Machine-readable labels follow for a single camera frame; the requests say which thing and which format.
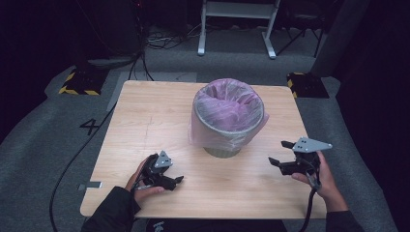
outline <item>dark background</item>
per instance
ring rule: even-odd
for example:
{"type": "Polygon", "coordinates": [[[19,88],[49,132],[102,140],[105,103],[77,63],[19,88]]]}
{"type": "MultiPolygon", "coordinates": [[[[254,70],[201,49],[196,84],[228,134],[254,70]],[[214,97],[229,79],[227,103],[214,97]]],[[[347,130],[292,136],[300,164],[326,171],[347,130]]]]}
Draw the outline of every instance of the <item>dark background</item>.
{"type": "MultiPolygon", "coordinates": [[[[136,8],[122,14],[120,22],[109,20],[100,24],[104,17],[110,17],[95,13],[112,14],[107,9],[117,1],[80,2],[83,10],[93,16],[94,27],[75,1],[59,1],[57,6],[69,16],[73,31],[63,26],[61,14],[57,14],[52,1],[0,2],[0,142],[46,99],[44,88],[56,74],[84,59],[107,59],[138,49],[137,43],[133,43],[137,36],[136,8]],[[122,38],[130,42],[118,43],[118,39],[109,38],[112,27],[122,31],[122,38]]],[[[150,14],[139,15],[146,25],[157,24],[184,34],[187,28],[181,21],[199,23],[199,0],[156,0],[151,4],[143,6],[150,14]]],[[[333,74],[341,83],[337,100],[346,126],[384,190],[399,230],[406,228],[405,220],[410,218],[409,191],[405,190],[410,167],[407,149],[409,5],[398,0],[370,1],[359,29],[333,74]]]]}

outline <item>metal stand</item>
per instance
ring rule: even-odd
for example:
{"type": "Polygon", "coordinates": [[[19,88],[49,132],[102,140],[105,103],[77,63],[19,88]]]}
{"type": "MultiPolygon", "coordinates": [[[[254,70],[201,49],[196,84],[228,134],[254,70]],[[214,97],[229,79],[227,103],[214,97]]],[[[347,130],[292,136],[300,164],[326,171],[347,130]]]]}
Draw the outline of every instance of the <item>metal stand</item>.
{"type": "Polygon", "coordinates": [[[265,42],[269,57],[275,59],[277,55],[272,47],[270,37],[275,18],[277,17],[279,4],[280,0],[276,0],[275,4],[208,2],[207,0],[203,0],[198,55],[205,55],[206,16],[246,17],[269,19],[268,29],[266,32],[262,32],[262,38],[265,42]]]}

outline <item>plastic bag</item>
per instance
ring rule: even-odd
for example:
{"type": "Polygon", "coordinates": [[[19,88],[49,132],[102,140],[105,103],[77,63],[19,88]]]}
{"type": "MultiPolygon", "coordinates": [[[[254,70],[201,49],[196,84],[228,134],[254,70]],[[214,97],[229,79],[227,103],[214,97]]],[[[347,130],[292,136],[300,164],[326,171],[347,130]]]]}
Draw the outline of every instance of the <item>plastic bag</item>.
{"type": "Polygon", "coordinates": [[[190,144],[238,151],[265,126],[263,101],[244,82],[224,78],[200,89],[193,99],[190,144]]]}

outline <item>sleeve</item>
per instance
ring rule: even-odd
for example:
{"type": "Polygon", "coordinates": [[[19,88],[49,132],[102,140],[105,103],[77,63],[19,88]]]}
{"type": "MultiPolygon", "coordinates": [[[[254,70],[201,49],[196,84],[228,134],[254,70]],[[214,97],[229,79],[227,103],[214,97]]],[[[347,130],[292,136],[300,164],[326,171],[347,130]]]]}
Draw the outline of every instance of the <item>sleeve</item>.
{"type": "Polygon", "coordinates": [[[365,232],[350,211],[329,212],[326,215],[328,232],[365,232]]]}
{"type": "Polygon", "coordinates": [[[128,231],[141,208],[125,189],[114,187],[96,212],[82,225],[81,231],[128,231]]]}

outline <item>hand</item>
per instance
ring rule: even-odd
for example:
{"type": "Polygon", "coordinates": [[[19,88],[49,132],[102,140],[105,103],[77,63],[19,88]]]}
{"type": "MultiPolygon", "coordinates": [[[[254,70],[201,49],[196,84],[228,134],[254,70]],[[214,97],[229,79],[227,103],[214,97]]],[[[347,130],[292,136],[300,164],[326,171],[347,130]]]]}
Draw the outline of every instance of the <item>hand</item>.
{"type": "MultiPolygon", "coordinates": [[[[317,155],[320,159],[319,177],[322,184],[322,188],[317,193],[325,200],[328,212],[347,211],[347,204],[336,186],[335,179],[325,157],[320,151],[317,151],[317,155]]],[[[304,174],[293,173],[292,178],[308,184],[308,177],[304,174]]]]}
{"type": "MultiPolygon", "coordinates": [[[[136,181],[136,177],[138,176],[138,174],[142,171],[142,167],[144,166],[144,163],[147,161],[147,159],[145,159],[141,164],[139,164],[138,168],[136,169],[135,173],[132,174],[132,176],[130,177],[129,181],[127,182],[127,185],[125,187],[125,189],[129,192],[131,192],[131,188],[133,183],[135,183],[136,181]]],[[[144,186],[144,183],[141,181],[139,183],[140,186],[144,186]]],[[[152,188],[147,188],[147,189],[143,189],[143,190],[136,190],[135,194],[133,196],[133,198],[135,199],[135,201],[137,203],[139,203],[140,201],[142,201],[144,198],[150,196],[150,195],[154,195],[160,192],[165,191],[165,189],[163,187],[152,187],[152,188]]]]}

